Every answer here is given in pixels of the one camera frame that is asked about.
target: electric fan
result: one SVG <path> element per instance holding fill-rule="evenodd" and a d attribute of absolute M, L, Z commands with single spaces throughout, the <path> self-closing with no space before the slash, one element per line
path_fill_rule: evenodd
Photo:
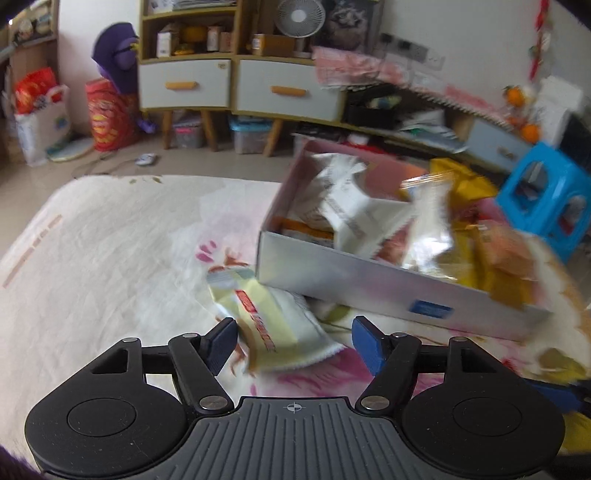
<path fill-rule="evenodd" d="M 304 52 L 306 38 L 311 37 L 322 28 L 326 19 L 326 11 L 317 0 L 282 0 L 277 7 L 275 25 L 281 33 L 296 38 L 296 57 L 310 57 Z"/>

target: crosshair marking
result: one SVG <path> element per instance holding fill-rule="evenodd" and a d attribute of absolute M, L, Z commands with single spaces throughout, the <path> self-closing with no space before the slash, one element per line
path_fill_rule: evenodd
<path fill-rule="evenodd" d="M 305 407 L 302 407 L 299 403 L 293 402 L 283 408 L 287 408 L 287 410 L 289 410 L 290 412 L 295 414 L 297 411 L 300 411 L 302 408 L 305 408 Z"/>

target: cardboard box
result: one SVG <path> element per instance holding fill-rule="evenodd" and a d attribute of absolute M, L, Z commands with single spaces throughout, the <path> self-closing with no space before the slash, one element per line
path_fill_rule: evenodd
<path fill-rule="evenodd" d="M 514 309 L 482 290 L 280 235 L 281 219 L 296 192 L 317 174 L 306 151 L 359 156 L 372 166 L 367 181 L 385 193 L 397 191 L 402 180 L 424 173 L 387 155 L 326 141 L 307 142 L 261 227 L 256 276 L 262 284 L 360 310 L 510 340 L 525 339 L 548 318 L 550 312 L 541 306 Z"/>
<path fill-rule="evenodd" d="M 159 33 L 156 43 L 156 56 L 161 59 L 163 57 L 172 57 L 178 47 L 178 38 L 180 27 L 178 24 L 171 23 L 166 25 Z"/>
<path fill-rule="evenodd" d="M 252 54 L 265 57 L 292 57 L 296 40 L 284 35 L 257 33 L 252 38 Z"/>
<path fill-rule="evenodd" d="M 220 51 L 232 51 L 232 32 L 220 33 Z"/>

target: wooden cabinet leg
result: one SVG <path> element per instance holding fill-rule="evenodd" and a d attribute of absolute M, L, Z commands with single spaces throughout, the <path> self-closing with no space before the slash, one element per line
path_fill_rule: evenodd
<path fill-rule="evenodd" d="M 272 157 L 273 152 L 275 151 L 275 146 L 277 146 L 277 141 L 279 140 L 279 136 L 281 135 L 281 129 L 283 128 L 283 120 L 280 118 L 275 118 L 273 120 L 273 126 L 271 127 L 271 132 L 269 133 L 269 137 L 267 138 L 267 144 L 265 145 L 265 150 L 263 151 L 263 155 L 266 157 Z"/>
<path fill-rule="evenodd" d="M 205 139 L 212 152 L 217 152 L 217 138 L 216 131 L 213 127 L 212 113 L 209 110 L 201 110 L 201 122 L 203 124 L 203 131 L 205 132 Z"/>
<path fill-rule="evenodd" d="M 170 148 L 170 141 L 172 140 L 173 133 L 173 111 L 166 110 L 162 118 L 162 133 L 164 137 L 164 149 Z"/>

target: white bedsheet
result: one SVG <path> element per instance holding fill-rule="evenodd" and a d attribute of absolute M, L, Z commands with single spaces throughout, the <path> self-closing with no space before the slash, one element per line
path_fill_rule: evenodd
<path fill-rule="evenodd" d="M 23 432 L 28 412 L 120 339 L 165 345 L 213 327 L 207 268 L 228 248 L 254 260 L 277 187 L 86 177 L 57 191 L 0 262 L 0 443 L 32 463 Z M 236 399 L 252 383 L 229 368 L 219 380 Z M 168 379 L 155 383 L 171 390 Z"/>
<path fill-rule="evenodd" d="M 31 408 L 127 336 L 163 345 L 216 323 L 205 276 L 213 266 L 253 263 L 258 229 L 278 184 L 210 177 L 86 177 L 57 191 L 0 261 L 0 443 L 33 462 L 24 439 Z M 471 336 L 526 377 L 569 382 L 591 374 L 591 319 L 562 264 L 535 247 L 551 319 L 524 343 Z M 337 340 L 365 314 L 385 333 L 444 345 L 457 332 L 353 309 Z M 242 395 L 348 396 L 371 381 L 345 349 L 292 372 L 242 373 L 234 354 L 218 381 Z M 442 375 L 419 379 L 422 390 Z M 170 379 L 150 383 L 174 392 Z"/>

